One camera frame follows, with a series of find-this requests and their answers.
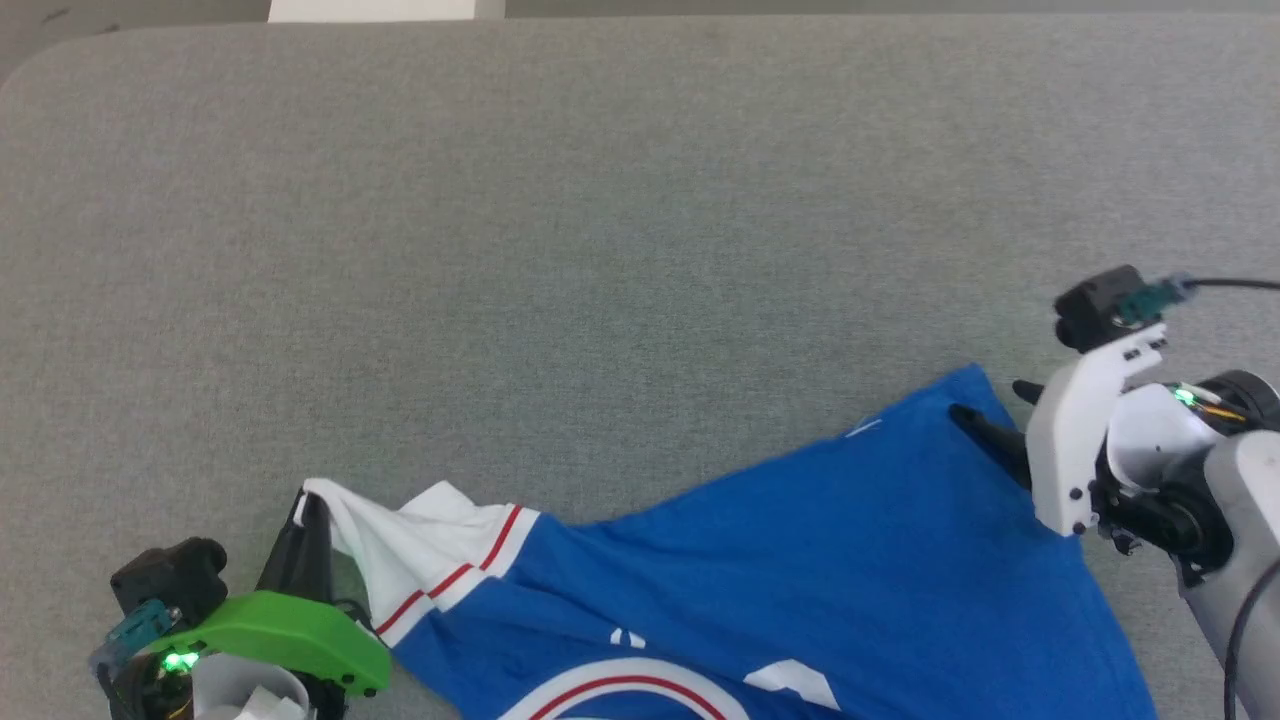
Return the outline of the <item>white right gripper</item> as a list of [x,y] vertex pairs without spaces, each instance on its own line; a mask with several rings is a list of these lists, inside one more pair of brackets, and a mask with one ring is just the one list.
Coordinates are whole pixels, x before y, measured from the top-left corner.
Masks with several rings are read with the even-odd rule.
[[1060,536],[1097,530],[1120,553],[1151,546],[1197,582],[1233,555],[1233,530],[1207,479],[1210,450],[1233,434],[1233,374],[1149,382],[1164,324],[1125,331],[1080,352],[1046,386],[1014,380],[1034,406],[1025,436],[974,407],[948,418],[1023,489]]

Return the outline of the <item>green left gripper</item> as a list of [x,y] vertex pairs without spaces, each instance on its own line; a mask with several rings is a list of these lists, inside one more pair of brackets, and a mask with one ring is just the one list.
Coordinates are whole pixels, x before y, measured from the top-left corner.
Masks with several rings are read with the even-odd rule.
[[287,514],[260,591],[224,600],[202,621],[160,598],[128,603],[110,632],[113,719],[237,716],[257,702],[262,717],[342,719],[349,700],[389,687],[388,648],[329,605],[329,509],[314,493],[303,505]]

